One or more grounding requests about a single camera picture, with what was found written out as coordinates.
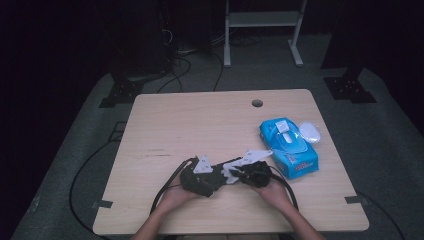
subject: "white lid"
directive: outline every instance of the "white lid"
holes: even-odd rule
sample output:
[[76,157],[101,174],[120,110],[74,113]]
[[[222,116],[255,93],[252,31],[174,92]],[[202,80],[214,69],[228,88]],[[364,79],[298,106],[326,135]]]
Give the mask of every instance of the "white lid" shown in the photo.
[[321,134],[317,127],[310,122],[300,124],[299,131],[300,134],[302,134],[303,139],[309,143],[316,143],[321,140]]

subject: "table top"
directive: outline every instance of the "table top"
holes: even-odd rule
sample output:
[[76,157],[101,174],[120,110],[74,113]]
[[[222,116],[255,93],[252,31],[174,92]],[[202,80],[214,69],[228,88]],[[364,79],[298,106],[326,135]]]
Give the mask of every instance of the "table top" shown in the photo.
[[[261,107],[252,105],[260,100]],[[265,150],[259,125],[287,117],[313,122],[320,170],[289,180],[300,212],[318,231],[362,231],[369,226],[312,94],[305,89],[139,95],[133,105],[103,200],[97,234],[133,234],[144,223],[159,189],[186,159],[205,154],[212,165]],[[271,157],[264,160],[275,166]],[[224,185],[172,212],[163,234],[276,233],[287,221],[247,185]]]

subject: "hand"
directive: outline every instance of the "hand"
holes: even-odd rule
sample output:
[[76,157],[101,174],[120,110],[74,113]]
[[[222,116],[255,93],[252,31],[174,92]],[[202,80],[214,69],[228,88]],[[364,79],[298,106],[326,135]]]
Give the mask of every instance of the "hand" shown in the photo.
[[293,204],[287,194],[286,188],[275,179],[270,179],[268,186],[262,188],[252,187],[268,204],[282,211]]
[[161,208],[165,212],[170,212],[187,201],[198,197],[199,195],[186,191],[180,185],[180,175],[178,174],[174,180],[170,183],[170,187],[166,190],[159,202],[158,208]]

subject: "white metal stand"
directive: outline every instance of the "white metal stand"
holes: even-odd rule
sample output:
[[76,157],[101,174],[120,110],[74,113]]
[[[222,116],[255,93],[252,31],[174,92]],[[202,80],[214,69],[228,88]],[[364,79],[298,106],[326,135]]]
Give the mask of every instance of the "white metal stand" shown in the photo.
[[229,0],[226,2],[225,14],[225,45],[224,45],[224,66],[231,67],[230,53],[230,28],[232,27],[295,27],[293,39],[288,41],[295,64],[297,67],[303,66],[302,58],[297,50],[297,40],[300,27],[306,8],[307,0],[302,0],[299,11],[286,12],[230,12]]

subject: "person's right hand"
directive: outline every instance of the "person's right hand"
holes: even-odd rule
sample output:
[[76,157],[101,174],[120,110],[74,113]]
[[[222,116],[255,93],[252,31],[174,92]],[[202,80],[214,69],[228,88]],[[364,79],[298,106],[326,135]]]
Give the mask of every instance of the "person's right hand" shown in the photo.
[[252,187],[267,203],[282,211],[293,207],[286,188],[275,179],[270,179],[268,186],[262,188]]

